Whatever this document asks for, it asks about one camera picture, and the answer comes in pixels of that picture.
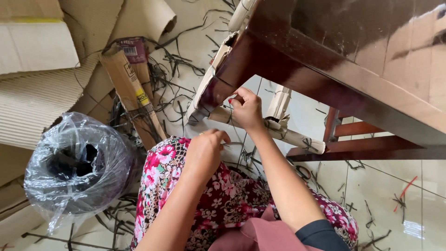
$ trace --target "pink floral fabric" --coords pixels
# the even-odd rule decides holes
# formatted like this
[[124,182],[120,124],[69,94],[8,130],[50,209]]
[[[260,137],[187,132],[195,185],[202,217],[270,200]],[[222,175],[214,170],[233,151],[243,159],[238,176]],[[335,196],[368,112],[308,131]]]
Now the pink floral fabric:
[[[172,136],[148,152],[138,195],[131,250],[138,245],[175,187],[184,166],[189,143],[189,138]],[[336,233],[353,250],[358,242],[355,219],[336,202],[313,190],[311,192]],[[197,206],[194,225],[185,249],[207,250],[221,229],[240,227],[249,218],[259,218],[268,205],[275,209],[267,185],[220,163]]]

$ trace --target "glossy wood surface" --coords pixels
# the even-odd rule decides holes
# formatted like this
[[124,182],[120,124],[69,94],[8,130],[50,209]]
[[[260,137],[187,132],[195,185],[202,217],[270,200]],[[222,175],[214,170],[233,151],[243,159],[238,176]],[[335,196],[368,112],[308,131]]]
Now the glossy wood surface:
[[[439,4],[418,2],[409,8],[402,0],[258,0],[198,111],[205,116],[257,74],[417,145],[446,145],[446,113],[383,77],[392,35]],[[385,50],[370,51],[386,38]]]

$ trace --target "tile floor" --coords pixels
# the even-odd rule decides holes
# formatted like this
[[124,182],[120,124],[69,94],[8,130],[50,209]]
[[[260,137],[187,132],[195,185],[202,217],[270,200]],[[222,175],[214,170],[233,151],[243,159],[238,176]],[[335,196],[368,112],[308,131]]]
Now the tile floor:
[[[165,35],[162,41],[175,36],[180,31],[193,27],[202,23],[202,17],[209,9],[228,9],[227,6],[218,0],[202,0],[194,4],[186,1],[167,0],[173,11],[178,15],[177,25],[171,33]],[[228,35],[228,32],[215,32],[214,29],[227,29],[223,23],[224,17],[229,19],[225,13],[209,13],[206,21],[208,28],[197,29],[184,33],[179,38],[179,50],[182,57],[190,59],[193,64],[207,69],[209,67],[210,56],[213,55],[211,50],[217,47],[205,37],[205,34],[212,37],[216,42],[220,43]],[[177,53],[176,45],[170,44],[167,50],[171,53]],[[159,63],[163,63],[164,52],[155,51],[151,56]],[[201,81],[201,77],[196,76],[190,69],[179,66],[180,76],[175,75],[172,82],[179,84],[185,88],[193,90],[197,89]],[[262,98],[262,110],[266,113],[273,93],[268,92],[276,89],[276,84],[259,76],[252,77],[245,85]],[[181,89],[179,94],[191,95],[192,93]],[[167,91],[165,100],[174,97],[173,92]],[[178,98],[182,108],[187,106],[188,100],[184,97]],[[158,113],[159,119],[176,120],[179,114],[179,107],[166,109],[166,115]],[[292,93],[292,99],[289,104],[288,112],[291,115],[289,128],[312,138],[322,140],[324,131],[325,113],[328,107],[315,100],[312,100],[299,93]],[[356,118],[347,118],[344,123],[359,121]],[[175,123],[166,123],[167,132],[171,135],[193,137],[207,128],[219,128],[226,130],[234,142],[230,148],[225,148],[223,160],[228,162],[239,162],[246,165],[240,154],[243,150],[251,152],[254,144],[249,135],[242,129],[234,128],[229,125],[221,124],[215,121],[205,119],[196,127],[185,126],[184,131],[181,121]],[[375,137],[385,136],[386,133],[375,134]],[[358,135],[355,138],[371,137],[371,135]],[[340,140],[351,139],[350,136]],[[285,154],[292,146],[281,141],[276,141],[281,151]],[[369,247],[366,250],[387,250],[392,251],[420,251],[420,250],[446,250],[446,217],[443,212],[446,211],[446,161],[444,160],[392,160],[392,161],[363,161],[365,168],[356,170],[349,168],[344,161],[324,161],[320,163],[318,173],[318,183],[325,189],[327,195],[337,201],[353,205],[351,213],[358,221],[360,233],[359,242],[367,243],[371,240],[373,234],[375,238],[387,234],[392,230],[389,237],[378,242],[375,247]],[[309,168],[313,172],[317,172],[319,162],[299,163]],[[353,167],[359,165],[356,161],[350,161]],[[249,175],[256,177],[258,171],[253,168],[252,173],[245,170]],[[415,176],[418,178],[406,192],[407,209],[404,213],[400,208],[394,213],[393,210],[397,203],[392,199],[394,194],[400,195]],[[370,216],[366,208],[366,202],[373,215],[374,224],[367,229],[366,223],[369,222]],[[104,222],[112,228],[113,221],[104,219]],[[30,231],[32,234],[45,235],[47,226],[42,225],[38,229]],[[42,239],[39,237],[27,236],[19,238],[10,243],[12,247],[8,251],[34,251],[34,250],[64,250],[67,247],[66,240],[70,235],[70,226],[64,227],[55,235],[54,239]],[[82,224],[76,224],[74,228],[73,241],[86,243],[89,246],[73,245],[75,250],[93,251],[93,250],[110,250],[113,243],[113,233],[105,229],[98,223],[95,217],[88,219]],[[124,250],[130,243],[132,236],[126,234],[118,236],[115,240],[117,250]]]

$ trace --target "woman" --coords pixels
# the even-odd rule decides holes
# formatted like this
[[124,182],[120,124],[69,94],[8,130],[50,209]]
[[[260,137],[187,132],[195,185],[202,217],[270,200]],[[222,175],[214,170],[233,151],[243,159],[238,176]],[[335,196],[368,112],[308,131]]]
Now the woman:
[[226,228],[259,218],[268,205],[304,245],[353,249],[354,218],[296,174],[264,126],[261,99],[246,88],[234,94],[233,116],[257,146],[268,185],[220,162],[221,142],[231,141],[224,131],[164,140],[148,152],[132,250],[207,250]]

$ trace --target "clear plastic bag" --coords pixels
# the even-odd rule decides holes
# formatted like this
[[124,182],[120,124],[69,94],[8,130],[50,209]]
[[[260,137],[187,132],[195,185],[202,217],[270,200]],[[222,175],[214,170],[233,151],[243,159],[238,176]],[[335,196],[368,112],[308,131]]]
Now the clear plastic bag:
[[89,116],[64,113],[37,144],[24,188],[52,234],[106,209],[132,184],[139,168],[140,154],[125,136]]

